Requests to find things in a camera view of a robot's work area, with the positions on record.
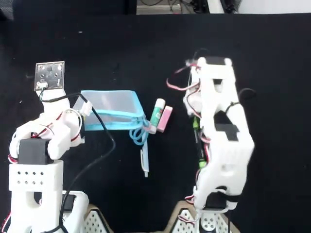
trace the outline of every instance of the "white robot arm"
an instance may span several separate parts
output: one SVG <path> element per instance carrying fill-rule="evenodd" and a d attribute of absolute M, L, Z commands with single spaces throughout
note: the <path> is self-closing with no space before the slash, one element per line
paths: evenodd
<path fill-rule="evenodd" d="M 66 95 L 63 89 L 64 62 L 37 64 L 37 77 L 35 91 L 41 100 Z M 43 102 L 43 105 L 44 112 L 39 118 L 18 127 L 10 143 L 9 156 L 13 164 L 9 173 L 12 199 L 8 233 L 41 233 L 59 225 L 65 193 L 63 161 L 59 159 L 70 147 L 84 143 L 83 114 L 89 113 L 70 109 L 67 98 Z M 40 204 L 34 200 L 34 192 L 41 193 Z M 63 224 L 69 233 L 80 233 L 88 197 L 76 191 L 71 191 L 69 195 L 74 198 Z"/>
<path fill-rule="evenodd" d="M 200 58 L 191 68 L 192 84 L 199 91 L 186 91 L 184 104 L 188 115 L 199 116 L 202 133 L 208 138 L 208 164 L 200 170 L 193 188 L 193 204 L 198 212 L 226 212 L 236 207 L 246 182 L 247 165 L 254 149 L 245 113 L 235 87 L 229 58 Z M 223 111 L 231 124 L 215 124 L 214 116 Z M 225 206 L 209 204 L 218 195 Z"/>

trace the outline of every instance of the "black cloth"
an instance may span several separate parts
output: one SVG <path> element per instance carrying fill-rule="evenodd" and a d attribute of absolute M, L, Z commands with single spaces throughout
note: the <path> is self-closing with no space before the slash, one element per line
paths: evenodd
<path fill-rule="evenodd" d="M 184 93 L 166 78 L 198 48 L 232 59 L 256 149 L 231 218 L 242 233 L 307 232 L 311 205 L 311 15 L 186 15 L 94 17 L 37 24 L 0 24 L 0 218 L 9 211 L 8 146 L 21 124 L 42 112 L 33 92 L 35 63 L 65 61 L 65 90 L 134 90 L 147 117 L 156 98 L 174 108 L 164 134 L 151 135 L 150 177 L 128 132 L 113 132 L 117 149 L 74 189 L 97 205 L 115 232 L 163 230 L 177 201 L 192 194 L 198 168 Z M 176 76 L 187 83 L 188 73 Z M 64 156 L 64 188 L 110 147 L 103 132 Z"/>

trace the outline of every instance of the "glue stick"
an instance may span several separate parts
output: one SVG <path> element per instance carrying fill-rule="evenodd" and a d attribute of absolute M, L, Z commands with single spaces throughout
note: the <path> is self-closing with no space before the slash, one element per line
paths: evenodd
<path fill-rule="evenodd" d="M 152 112 L 152 116 L 150 119 L 150 131 L 149 133 L 155 134 L 156 133 L 156 128 L 157 125 L 160 121 L 163 109 L 165 106 L 165 100 L 164 99 L 157 99 L 155 102 L 155 108 L 154 111 Z"/>

